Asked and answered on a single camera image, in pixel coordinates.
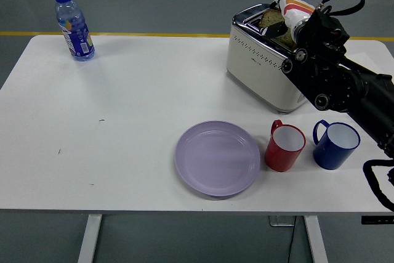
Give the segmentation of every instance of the bottle label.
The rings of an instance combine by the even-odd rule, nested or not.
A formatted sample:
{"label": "bottle label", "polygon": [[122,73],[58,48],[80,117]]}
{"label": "bottle label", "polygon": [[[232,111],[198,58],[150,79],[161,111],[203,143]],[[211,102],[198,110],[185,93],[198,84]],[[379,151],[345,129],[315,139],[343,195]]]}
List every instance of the bottle label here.
{"label": "bottle label", "polygon": [[59,26],[62,29],[68,48],[72,55],[83,57],[89,55],[93,50],[92,38],[86,24],[82,29],[71,31],[72,25],[69,21],[61,21]]}

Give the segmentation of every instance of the robotic arm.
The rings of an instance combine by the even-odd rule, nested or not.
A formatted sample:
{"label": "robotic arm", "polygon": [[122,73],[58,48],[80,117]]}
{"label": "robotic arm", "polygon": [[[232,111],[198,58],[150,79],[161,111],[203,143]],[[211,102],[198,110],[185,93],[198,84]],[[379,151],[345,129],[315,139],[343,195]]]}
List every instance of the robotic arm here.
{"label": "robotic arm", "polygon": [[[339,12],[331,12],[331,6],[323,8],[327,1],[323,0],[316,9],[301,0],[276,0],[271,4],[279,5],[297,44],[297,50],[283,61],[282,72],[316,109],[347,113],[387,156],[394,158],[392,76],[374,73],[346,58],[344,44],[349,35],[338,19],[332,17],[360,10],[364,0]],[[283,33],[283,24],[262,29],[263,36]],[[364,165],[372,191],[386,208],[394,211],[394,204],[379,189],[372,166],[394,166],[394,160],[368,161]],[[394,185],[394,169],[388,176]]]}

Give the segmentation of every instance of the purple plate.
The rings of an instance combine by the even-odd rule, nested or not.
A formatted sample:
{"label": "purple plate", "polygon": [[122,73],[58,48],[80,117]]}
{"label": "purple plate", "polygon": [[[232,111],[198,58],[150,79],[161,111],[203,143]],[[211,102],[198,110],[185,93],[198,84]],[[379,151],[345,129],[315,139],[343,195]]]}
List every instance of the purple plate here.
{"label": "purple plate", "polygon": [[248,188],[260,170],[260,152],[244,129],[224,121],[206,121],[179,139],[175,165],[192,188],[212,196]]}

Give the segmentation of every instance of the gray floor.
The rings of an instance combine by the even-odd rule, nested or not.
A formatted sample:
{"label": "gray floor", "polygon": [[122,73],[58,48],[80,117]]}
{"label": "gray floor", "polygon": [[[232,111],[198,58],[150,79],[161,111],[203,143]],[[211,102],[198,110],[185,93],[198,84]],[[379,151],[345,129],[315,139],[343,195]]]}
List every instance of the gray floor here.
{"label": "gray floor", "polygon": [[[77,1],[91,32],[229,34],[234,14],[272,0]],[[0,86],[32,37],[5,33],[59,32],[54,6],[54,0],[0,0]],[[340,21],[350,36],[390,38],[384,43],[394,55],[393,7],[394,0],[366,0],[362,11]],[[86,220],[85,214],[0,212],[0,262],[76,262]],[[392,262],[394,227],[360,220],[320,217],[329,262]],[[297,221],[291,262],[311,262],[304,222]],[[291,233],[256,215],[110,215],[102,221],[95,262],[286,262]]]}

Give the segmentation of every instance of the blue mug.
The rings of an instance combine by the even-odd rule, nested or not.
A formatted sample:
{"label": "blue mug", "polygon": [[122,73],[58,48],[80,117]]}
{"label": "blue mug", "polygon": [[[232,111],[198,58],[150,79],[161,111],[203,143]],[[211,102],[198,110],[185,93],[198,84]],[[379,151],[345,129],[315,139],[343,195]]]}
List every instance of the blue mug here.
{"label": "blue mug", "polygon": [[[318,139],[318,128],[326,127],[323,136]],[[316,148],[313,158],[323,169],[337,169],[360,144],[360,135],[346,123],[331,123],[321,120],[313,128],[313,141]]]}

